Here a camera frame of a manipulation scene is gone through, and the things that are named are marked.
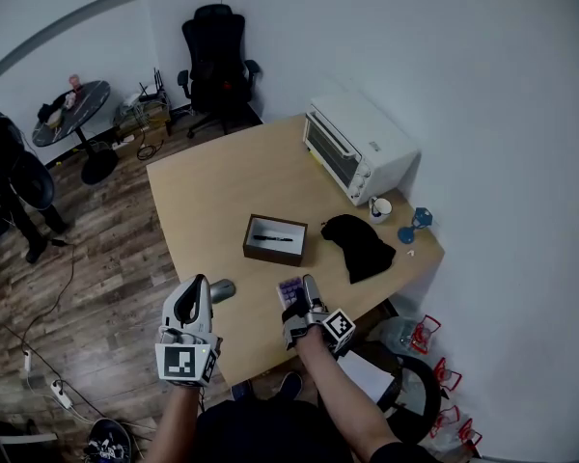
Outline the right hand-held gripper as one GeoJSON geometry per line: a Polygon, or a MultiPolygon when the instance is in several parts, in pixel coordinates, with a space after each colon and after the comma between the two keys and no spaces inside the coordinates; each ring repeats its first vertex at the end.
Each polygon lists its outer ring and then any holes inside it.
{"type": "Polygon", "coordinates": [[[315,278],[303,276],[303,288],[309,306],[298,302],[290,305],[282,313],[283,338],[286,350],[293,349],[297,341],[318,327],[322,330],[328,349],[337,354],[353,336],[356,325],[341,309],[332,313],[325,308],[315,278]]]}

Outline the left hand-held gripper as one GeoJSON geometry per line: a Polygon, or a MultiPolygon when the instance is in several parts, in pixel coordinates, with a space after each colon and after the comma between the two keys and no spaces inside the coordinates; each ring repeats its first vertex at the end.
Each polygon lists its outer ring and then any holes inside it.
{"type": "Polygon", "coordinates": [[[181,282],[166,298],[155,344],[161,380],[190,387],[209,384],[221,345],[211,333],[212,316],[210,285],[203,274],[181,282]]]}

